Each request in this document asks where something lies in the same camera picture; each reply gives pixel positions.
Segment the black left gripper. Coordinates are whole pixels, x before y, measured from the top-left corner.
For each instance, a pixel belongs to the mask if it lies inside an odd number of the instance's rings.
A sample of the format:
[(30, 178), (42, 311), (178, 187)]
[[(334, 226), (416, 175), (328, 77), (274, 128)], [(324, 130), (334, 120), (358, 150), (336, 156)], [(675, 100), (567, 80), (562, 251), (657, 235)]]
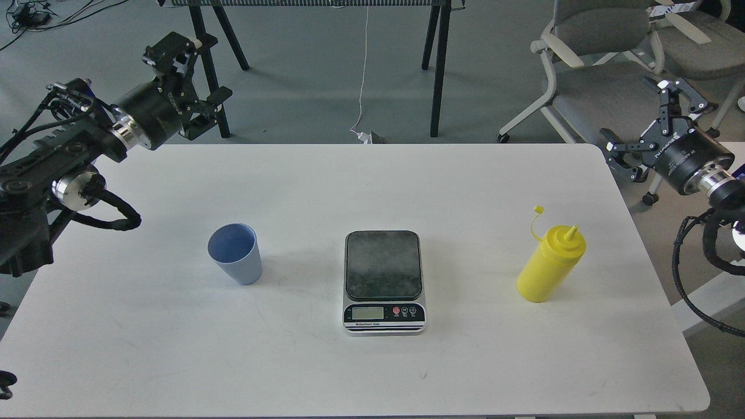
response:
[(230, 138), (223, 105), (233, 96), (231, 88), (218, 87), (206, 99), (199, 99), (192, 83), (198, 56), (216, 44), (217, 38), (210, 34), (191, 39), (170, 32), (154, 46), (147, 46), (142, 61), (151, 66), (155, 79), (112, 106), (117, 121), (134, 125), (139, 145), (154, 151), (177, 133), (196, 140), (215, 126), (222, 138)]

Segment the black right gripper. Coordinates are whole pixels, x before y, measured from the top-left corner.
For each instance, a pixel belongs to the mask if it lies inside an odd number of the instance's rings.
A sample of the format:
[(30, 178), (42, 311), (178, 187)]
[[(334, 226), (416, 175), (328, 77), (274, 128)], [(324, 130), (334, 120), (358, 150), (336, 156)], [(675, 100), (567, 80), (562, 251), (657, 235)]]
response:
[(735, 178), (728, 172), (735, 156), (697, 127), (696, 119), (718, 109), (685, 79), (644, 79), (659, 96), (659, 117), (648, 131), (648, 141), (624, 143), (612, 130), (599, 134), (606, 144), (599, 148), (606, 164), (626, 180), (644, 183), (650, 168), (655, 171), (649, 196), (657, 196), (663, 180), (681, 196), (704, 193), (729, 196), (735, 190)]

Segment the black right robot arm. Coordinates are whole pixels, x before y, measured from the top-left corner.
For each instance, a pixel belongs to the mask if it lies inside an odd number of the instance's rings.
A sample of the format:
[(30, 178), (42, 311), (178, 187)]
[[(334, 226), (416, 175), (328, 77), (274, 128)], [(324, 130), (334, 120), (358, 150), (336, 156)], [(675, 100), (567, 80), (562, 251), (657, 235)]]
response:
[(734, 239), (743, 241), (743, 179), (729, 172), (735, 155), (698, 127), (697, 117), (711, 111), (715, 104), (703, 98), (689, 82), (649, 77), (644, 82), (659, 96), (658, 117), (634, 141), (623, 141), (612, 130), (601, 129), (604, 141), (599, 148), (609, 167), (625, 179), (644, 183), (654, 172), (657, 180), (667, 182), (681, 196), (705, 194), (709, 208), (698, 216), (684, 218), (673, 242), (673, 281), (683, 302), (700, 320), (718, 331), (743, 337), (742, 329), (700, 310), (682, 286), (679, 273), (684, 239), (692, 228), (701, 225), (705, 259), (723, 272), (743, 276), (743, 267), (726, 262), (716, 249), (723, 228), (729, 228)]

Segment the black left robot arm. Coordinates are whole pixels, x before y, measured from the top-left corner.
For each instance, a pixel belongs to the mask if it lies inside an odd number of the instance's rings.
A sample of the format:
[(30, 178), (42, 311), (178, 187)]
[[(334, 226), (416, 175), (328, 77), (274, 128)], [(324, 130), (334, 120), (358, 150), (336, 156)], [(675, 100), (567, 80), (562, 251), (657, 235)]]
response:
[(54, 260), (52, 246), (70, 222), (102, 230), (138, 228), (141, 216), (107, 190), (95, 168), (101, 156), (122, 162), (135, 146), (156, 150), (175, 135), (194, 140), (215, 127), (222, 104), (232, 95), (213, 88), (199, 99), (192, 77), (198, 56), (218, 40), (171, 32), (148, 46), (143, 62), (155, 77), (117, 103), (74, 79), (48, 85), (26, 124), (2, 145), (2, 159), (29, 136), (49, 131), (29, 155), (2, 164), (2, 273), (18, 278)]

